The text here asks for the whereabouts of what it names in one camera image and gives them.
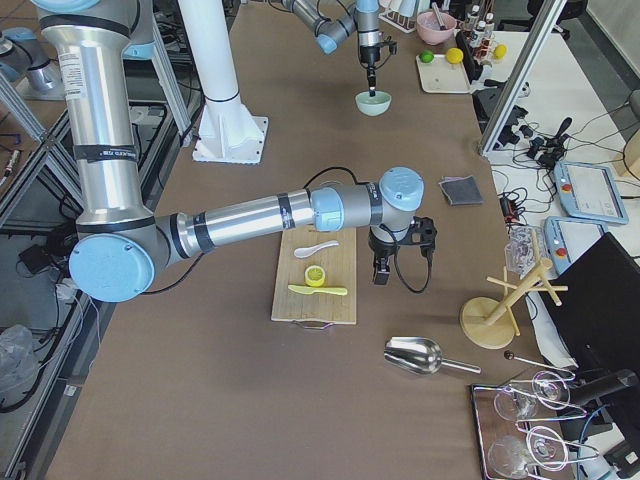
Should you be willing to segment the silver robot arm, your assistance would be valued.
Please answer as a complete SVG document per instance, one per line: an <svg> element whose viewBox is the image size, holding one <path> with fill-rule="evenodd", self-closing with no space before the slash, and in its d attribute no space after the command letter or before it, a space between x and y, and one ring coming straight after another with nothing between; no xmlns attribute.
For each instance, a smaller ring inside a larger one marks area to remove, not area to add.
<svg viewBox="0 0 640 480"><path fill-rule="evenodd" d="M104 302L123 302L144 294L159 273L182 259L217 247L313 225L332 232L370 227L374 279L386 283L388 258L427 226L415 217L424 182L415 171L394 167L379 182L331 185L195 215L174 213L156 219L142 200L129 100L123 68L127 49L144 37L153 20L150 1L32 1L45 38L56 48L65 89L78 164L83 213L76 220L79 241L69 259L71 277L80 290ZM242 104L221 1L179 1L186 33L200 75L206 107L194 158L205 161L258 163L265 140L266 117L252 116ZM356 1L355 25L348 20L339 42L358 32L362 60L367 61L371 100L376 92L379 52L378 2ZM322 38L325 51L335 48Z"/></svg>
<svg viewBox="0 0 640 480"><path fill-rule="evenodd" d="M390 52L394 50L393 41L384 39L379 29L377 1L357 0L336 20L321 13L318 1L283 1L282 5L313 32L316 43L327 55L336 51L352 34L356 34L358 60L366 70L368 94L371 98L376 96L381 51L385 45L389 46Z"/></svg>

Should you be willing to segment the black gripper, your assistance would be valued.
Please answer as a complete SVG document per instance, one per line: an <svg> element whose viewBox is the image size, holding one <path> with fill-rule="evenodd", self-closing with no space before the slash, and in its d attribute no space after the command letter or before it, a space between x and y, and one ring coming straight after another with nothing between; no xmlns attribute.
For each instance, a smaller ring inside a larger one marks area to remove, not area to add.
<svg viewBox="0 0 640 480"><path fill-rule="evenodd" d="M386 285L390 276L389 260L399 251L396 235L385 224L371 226L368 245L373 252L373 283Z"/></svg>
<svg viewBox="0 0 640 480"><path fill-rule="evenodd" d="M376 64L380 61L380 50L380 44L359 46L359 61L361 66L367 69L368 93L370 96L376 95Z"/></svg>

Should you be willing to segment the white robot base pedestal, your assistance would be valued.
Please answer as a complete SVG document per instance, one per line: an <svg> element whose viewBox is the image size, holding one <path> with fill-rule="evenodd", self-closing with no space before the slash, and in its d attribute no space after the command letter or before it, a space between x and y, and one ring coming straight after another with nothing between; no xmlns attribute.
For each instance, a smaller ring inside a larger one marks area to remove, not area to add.
<svg viewBox="0 0 640 480"><path fill-rule="evenodd" d="M242 103L223 5L185 0L179 8L205 100L193 158L256 165L268 119Z"/></svg>

